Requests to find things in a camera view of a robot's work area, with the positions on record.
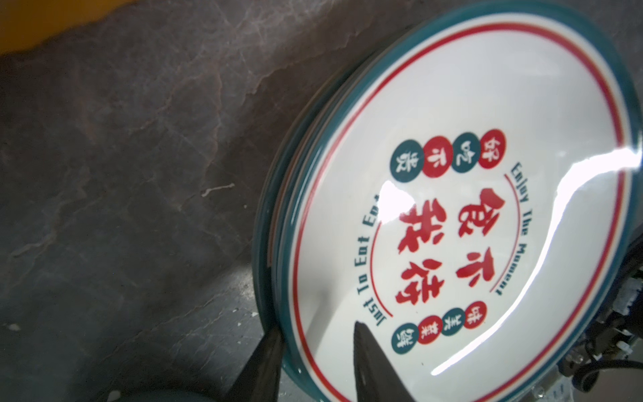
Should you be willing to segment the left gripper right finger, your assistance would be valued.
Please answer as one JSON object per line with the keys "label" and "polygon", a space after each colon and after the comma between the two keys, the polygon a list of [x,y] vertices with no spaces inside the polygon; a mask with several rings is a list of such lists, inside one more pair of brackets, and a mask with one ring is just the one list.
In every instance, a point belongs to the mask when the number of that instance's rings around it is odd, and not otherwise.
{"label": "left gripper right finger", "polygon": [[353,331],[357,401],[414,401],[377,340],[364,323]]}

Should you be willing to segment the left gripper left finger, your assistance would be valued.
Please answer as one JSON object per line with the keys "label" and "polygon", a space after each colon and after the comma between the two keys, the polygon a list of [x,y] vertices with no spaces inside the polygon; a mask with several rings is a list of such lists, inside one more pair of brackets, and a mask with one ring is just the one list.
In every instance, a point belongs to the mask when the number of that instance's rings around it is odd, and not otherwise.
{"label": "left gripper left finger", "polygon": [[268,330],[224,401],[278,401],[285,340],[278,326]]}

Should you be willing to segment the red text white plate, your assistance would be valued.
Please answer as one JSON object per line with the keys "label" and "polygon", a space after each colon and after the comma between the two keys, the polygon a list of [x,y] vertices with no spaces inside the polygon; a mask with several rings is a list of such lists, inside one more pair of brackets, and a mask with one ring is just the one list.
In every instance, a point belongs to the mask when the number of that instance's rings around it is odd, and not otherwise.
{"label": "red text white plate", "polygon": [[514,401],[615,282],[642,117],[616,47],[551,3],[496,1],[386,48],[300,172],[276,259],[293,380],[355,401],[365,324],[418,401]]}

